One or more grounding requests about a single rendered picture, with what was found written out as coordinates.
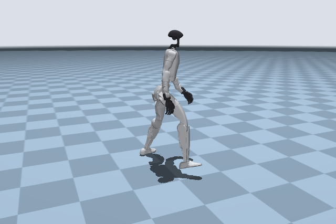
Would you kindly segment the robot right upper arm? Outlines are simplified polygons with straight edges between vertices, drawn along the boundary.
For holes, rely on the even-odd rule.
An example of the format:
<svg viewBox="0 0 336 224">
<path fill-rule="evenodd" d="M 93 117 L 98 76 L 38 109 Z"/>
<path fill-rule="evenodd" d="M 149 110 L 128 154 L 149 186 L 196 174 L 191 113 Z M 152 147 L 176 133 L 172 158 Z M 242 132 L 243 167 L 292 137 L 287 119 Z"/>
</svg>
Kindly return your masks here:
<svg viewBox="0 0 336 224">
<path fill-rule="evenodd" d="M 169 50 L 167 52 L 166 62 L 164 64 L 162 75 L 164 74 L 165 71 L 168 71 L 171 68 L 171 66 L 172 66 L 173 61 L 174 61 L 175 58 L 176 58 L 176 52 L 174 52 L 172 50 Z"/>
</svg>

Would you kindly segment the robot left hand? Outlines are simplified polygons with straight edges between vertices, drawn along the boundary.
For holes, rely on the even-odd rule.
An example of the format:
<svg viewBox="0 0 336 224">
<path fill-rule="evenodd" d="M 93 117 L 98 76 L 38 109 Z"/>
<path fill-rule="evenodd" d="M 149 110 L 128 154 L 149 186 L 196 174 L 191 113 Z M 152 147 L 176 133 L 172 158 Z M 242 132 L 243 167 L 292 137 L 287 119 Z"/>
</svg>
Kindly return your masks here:
<svg viewBox="0 0 336 224">
<path fill-rule="evenodd" d="M 187 99 L 188 104 L 192 103 L 193 102 L 192 94 L 186 91 L 183 87 L 181 87 L 181 89 L 183 90 L 181 94 L 184 94 L 184 97 Z"/>
</svg>

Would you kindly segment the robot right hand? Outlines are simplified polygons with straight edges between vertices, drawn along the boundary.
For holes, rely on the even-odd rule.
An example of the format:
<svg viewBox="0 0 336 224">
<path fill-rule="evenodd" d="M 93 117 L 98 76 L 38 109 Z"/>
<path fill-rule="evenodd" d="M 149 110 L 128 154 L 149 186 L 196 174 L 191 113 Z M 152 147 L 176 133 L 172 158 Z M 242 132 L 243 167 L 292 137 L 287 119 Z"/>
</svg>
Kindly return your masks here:
<svg viewBox="0 0 336 224">
<path fill-rule="evenodd" d="M 170 100 L 171 97 L 166 98 L 165 93 L 163 94 L 163 98 L 166 101 L 165 106 L 166 106 L 166 113 L 167 115 L 171 115 L 174 112 L 175 109 L 175 105 L 173 104 L 173 102 Z M 169 111 L 169 112 L 168 112 Z"/>
</svg>

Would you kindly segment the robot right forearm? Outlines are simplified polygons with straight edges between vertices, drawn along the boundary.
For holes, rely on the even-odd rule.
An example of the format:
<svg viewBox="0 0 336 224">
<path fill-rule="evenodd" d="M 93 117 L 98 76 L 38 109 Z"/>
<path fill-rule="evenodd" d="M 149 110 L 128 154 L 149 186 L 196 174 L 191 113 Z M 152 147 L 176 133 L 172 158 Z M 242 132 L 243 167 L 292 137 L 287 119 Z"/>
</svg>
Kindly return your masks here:
<svg viewBox="0 0 336 224">
<path fill-rule="evenodd" d="M 170 97 L 170 93 L 169 93 L 169 80 L 170 78 L 170 72 L 169 71 L 165 71 L 162 77 L 162 93 L 166 95 L 166 98 Z"/>
</svg>

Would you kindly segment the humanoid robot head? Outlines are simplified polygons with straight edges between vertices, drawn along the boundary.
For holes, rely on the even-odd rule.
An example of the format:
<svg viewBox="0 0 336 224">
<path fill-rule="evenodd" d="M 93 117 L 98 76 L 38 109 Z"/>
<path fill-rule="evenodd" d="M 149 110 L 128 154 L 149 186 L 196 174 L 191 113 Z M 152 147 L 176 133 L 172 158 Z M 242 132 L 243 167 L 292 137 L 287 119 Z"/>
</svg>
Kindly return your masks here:
<svg viewBox="0 0 336 224">
<path fill-rule="evenodd" d="M 168 36 L 172 37 L 173 40 L 177 39 L 177 44 L 171 44 L 168 49 L 173 49 L 172 47 L 179 47 L 180 38 L 183 36 L 183 34 L 178 30 L 172 30 L 169 32 Z"/>
</svg>

